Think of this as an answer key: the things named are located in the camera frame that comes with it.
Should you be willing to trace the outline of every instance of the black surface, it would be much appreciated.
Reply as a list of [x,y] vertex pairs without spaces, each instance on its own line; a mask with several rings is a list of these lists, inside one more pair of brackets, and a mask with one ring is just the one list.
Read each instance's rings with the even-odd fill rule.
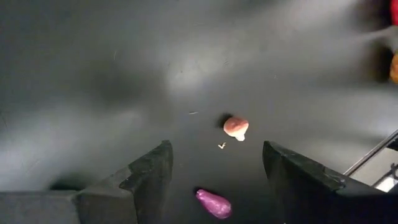
[[0,189],[86,187],[170,139],[166,223],[218,222],[197,186],[231,200],[225,223],[272,218],[263,140],[344,172],[397,129],[385,5],[1,1]]

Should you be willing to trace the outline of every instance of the red object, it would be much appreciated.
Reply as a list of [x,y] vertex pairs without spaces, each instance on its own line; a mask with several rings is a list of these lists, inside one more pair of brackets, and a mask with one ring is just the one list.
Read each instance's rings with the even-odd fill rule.
[[391,21],[392,25],[398,26],[398,0],[391,0]]

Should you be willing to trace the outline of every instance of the purple eggplant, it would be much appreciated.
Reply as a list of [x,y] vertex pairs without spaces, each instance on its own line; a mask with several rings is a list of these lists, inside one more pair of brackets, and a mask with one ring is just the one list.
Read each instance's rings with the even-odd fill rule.
[[228,218],[232,215],[231,203],[223,197],[200,189],[197,191],[197,199],[208,212],[219,219]]

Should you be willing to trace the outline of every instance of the small mushroom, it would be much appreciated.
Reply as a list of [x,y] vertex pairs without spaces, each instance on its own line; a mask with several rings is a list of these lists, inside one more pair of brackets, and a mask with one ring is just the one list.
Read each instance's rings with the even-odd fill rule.
[[224,131],[227,135],[244,141],[244,134],[248,130],[249,122],[242,118],[232,117],[224,124]]

